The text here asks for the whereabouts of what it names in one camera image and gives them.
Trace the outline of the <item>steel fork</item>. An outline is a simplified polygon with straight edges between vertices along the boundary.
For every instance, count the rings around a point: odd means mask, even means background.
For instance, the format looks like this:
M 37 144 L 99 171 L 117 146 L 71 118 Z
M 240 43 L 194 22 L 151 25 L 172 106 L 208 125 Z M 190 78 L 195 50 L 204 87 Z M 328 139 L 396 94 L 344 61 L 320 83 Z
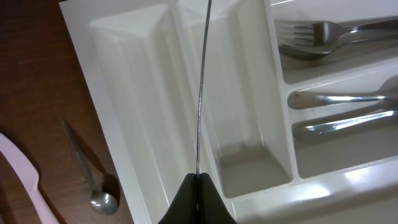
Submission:
M 278 46 L 279 53 L 297 60 L 314 61 L 327 57 L 347 45 L 366 44 L 387 40 L 397 40 L 397 30 L 390 31 L 364 31 L 356 34 L 343 35 L 336 44 L 330 47 L 304 47 L 282 44 Z
M 397 18 L 348 22 L 276 19 L 275 28 L 284 44 L 294 47 L 329 48 L 340 44 L 383 40 L 397 36 Z

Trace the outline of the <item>large steel spoon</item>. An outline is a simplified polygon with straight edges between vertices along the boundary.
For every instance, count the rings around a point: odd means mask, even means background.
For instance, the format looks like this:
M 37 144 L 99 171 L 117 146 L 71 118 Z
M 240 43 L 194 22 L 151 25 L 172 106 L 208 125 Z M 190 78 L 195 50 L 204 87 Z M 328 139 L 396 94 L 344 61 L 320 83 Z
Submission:
M 316 108 L 321 106 L 340 105 L 345 103 L 386 102 L 397 104 L 397 76 L 386 80 L 374 92 L 369 93 L 320 93 L 295 91 L 287 98 L 287 104 L 295 110 Z
M 391 121 L 397 121 L 397 107 L 369 106 L 294 123 L 292 135 L 296 139 L 321 139 L 362 131 Z

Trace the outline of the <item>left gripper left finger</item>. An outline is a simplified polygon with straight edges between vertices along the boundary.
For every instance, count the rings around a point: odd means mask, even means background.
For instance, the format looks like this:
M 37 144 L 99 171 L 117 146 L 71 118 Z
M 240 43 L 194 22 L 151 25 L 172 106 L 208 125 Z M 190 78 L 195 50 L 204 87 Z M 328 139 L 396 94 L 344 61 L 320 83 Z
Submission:
M 159 224 L 192 224 L 195 223 L 197 190 L 196 175 L 187 174 L 183 179 L 169 209 Z

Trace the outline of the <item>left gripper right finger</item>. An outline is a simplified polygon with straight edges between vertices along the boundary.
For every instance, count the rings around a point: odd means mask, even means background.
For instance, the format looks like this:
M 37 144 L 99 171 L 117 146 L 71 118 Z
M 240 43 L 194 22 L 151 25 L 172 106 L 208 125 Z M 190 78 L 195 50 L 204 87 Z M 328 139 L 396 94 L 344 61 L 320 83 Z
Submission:
M 237 224 L 207 173 L 201 173 L 197 180 L 197 223 Z

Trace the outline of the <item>pink plastic knife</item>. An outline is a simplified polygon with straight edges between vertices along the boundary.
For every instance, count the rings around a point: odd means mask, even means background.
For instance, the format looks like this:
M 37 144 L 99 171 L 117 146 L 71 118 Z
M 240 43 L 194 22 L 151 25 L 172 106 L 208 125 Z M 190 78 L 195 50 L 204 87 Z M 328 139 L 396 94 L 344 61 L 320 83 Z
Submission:
M 59 221 L 40 193 L 38 187 L 39 174 L 37 170 L 25 154 L 3 134 L 1 134 L 1 153 L 22 182 L 41 223 L 59 224 Z

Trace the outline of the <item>small teaspoon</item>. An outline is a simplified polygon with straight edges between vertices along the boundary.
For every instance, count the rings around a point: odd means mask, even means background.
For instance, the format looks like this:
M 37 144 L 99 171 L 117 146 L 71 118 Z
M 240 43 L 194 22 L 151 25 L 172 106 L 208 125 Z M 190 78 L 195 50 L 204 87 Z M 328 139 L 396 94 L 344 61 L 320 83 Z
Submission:
M 62 120 L 62 129 L 70 145 L 72 153 L 75 156 L 78 165 L 80 166 L 82 174 L 91 189 L 89 201 L 90 207 L 95 212 L 102 215 L 114 215 L 119 208 L 118 201 L 113 195 L 104 192 L 94 180 L 91 168 L 89 167 L 88 161 L 81 150 L 78 140 L 73 134 L 70 125 L 65 120 Z
M 203 47 L 201 53 L 201 67 L 200 67 L 200 85 L 198 92 L 198 108 L 197 108 L 197 148 L 196 148 L 196 176 L 200 176 L 200 141 L 201 141 L 201 114 L 202 114 L 202 101 L 203 101 L 203 85 L 205 76 L 205 60 L 206 60 L 206 45 L 208 40 L 208 30 L 210 23 L 212 0 L 208 0 L 206 9 L 205 30 L 203 35 Z

